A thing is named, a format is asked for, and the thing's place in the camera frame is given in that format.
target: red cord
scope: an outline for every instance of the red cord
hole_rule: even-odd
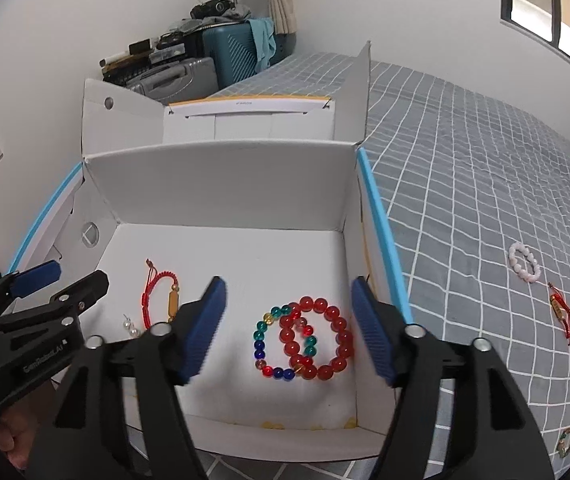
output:
[[[558,305],[567,313],[567,319],[565,319],[562,313],[558,312],[554,307],[554,304],[552,303],[552,308],[554,310],[554,313],[556,314],[558,321],[562,323],[562,327],[565,332],[565,337],[567,338],[567,344],[570,345],[570,308],[565,302],[564,297],[562,296],[562,292],[558,290],[555,286],[553,286],[551,282],[547,283],[547,285],[553,291],[553,294],[549,297],[549,301],[552,302],[552,300],[556,300],[556,302],[558,302]]]
[[[143,322],[145,323],[145,328],[149,329],[152,322],[149,319],[149,296],[151,295],[156,283],[158,283],[163,278],[171,278],[174,280],[174,285],[178,286],[178,278],[173,272],[164,270],[163,272],[158,272],[158,269],[154,267],[151,260],[146,260],[145,263],[149,266],[149,274],[147,275],[147,284],[145,285],[145,291],[140,298],[140,305],[143,307]]]

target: earring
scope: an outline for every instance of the earring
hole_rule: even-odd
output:
[[[123,327],[125,328],[125,330],[127,330],[129,332],[130,336],[132,336],[132,337],[140,336],[140,330],[134,326],[134,323],[132,322],[132,320],[129,319],[129,317],[127,317],[127,316],[125,316],[125,320],[123,322]]]

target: white bead bracelet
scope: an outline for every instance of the white bead bracelet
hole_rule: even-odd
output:
[[[531,264],[534,269],[533,274],[529,274],[526,268],[523,268],[518,260],[516,259],[516,251],[521,253],[525,259]],[[510,247],[510,266],[514,269],[514,272],[524,281],[529,283],[537,282],[540,278],[540,265],[535,259],[529,248],[522,242],[514,242]]]

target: bed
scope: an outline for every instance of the bed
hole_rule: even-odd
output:
[[[331,95],[351,61],[328,53],[293,56],[220,94]],[[414,319],[444,340],[468,344],[482,335],[493,343],[530,405],[559,477],[570,466],[570,453],[562,459],[556,451],[570,426],[570,346],[546,283],[559,287],[570,306],[570,145],[503,102],[372,62],[364,147]],[[529,285],[508,267],[514,241],[532,247],[542,266],[539,282]],[[451,405],[452,384],[444,381],[426,477],[442,468]],[[255,480],[278,470],[270,466],[263,474],[255,464],[251,474],[241,462],[233,466],[238,459],[204,460]],[[287,465],[280,478],[360,480],[374,460]]]

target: teal towel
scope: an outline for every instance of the teal towel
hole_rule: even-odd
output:
[[[274,38],[274,22],[271,18],[249,20],[256,44],[256,73],[270,66],[270,59],[276,54],[276,39]]]

